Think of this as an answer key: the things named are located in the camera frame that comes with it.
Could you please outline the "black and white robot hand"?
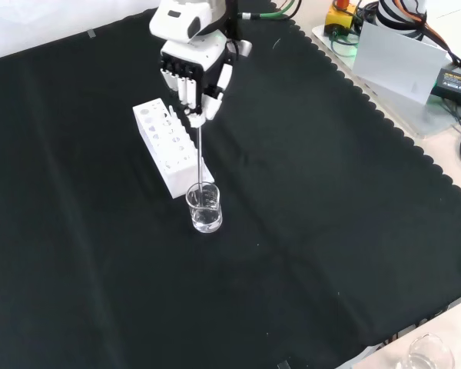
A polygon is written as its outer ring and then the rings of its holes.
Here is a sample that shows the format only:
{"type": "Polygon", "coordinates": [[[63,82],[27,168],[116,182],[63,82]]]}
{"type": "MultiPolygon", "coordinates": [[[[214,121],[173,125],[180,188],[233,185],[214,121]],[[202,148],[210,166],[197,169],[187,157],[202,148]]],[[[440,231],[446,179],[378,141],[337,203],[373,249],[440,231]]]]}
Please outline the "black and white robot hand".
{"type": "Polygon", "coordinates": [[[229,39],[220,31],[197,36],[187,44],[164,43],[160,72],[183,106],[192,128],[200,128],[215,118],[235,62],[246,58],[251,49],[251,42],[229,39]]]}

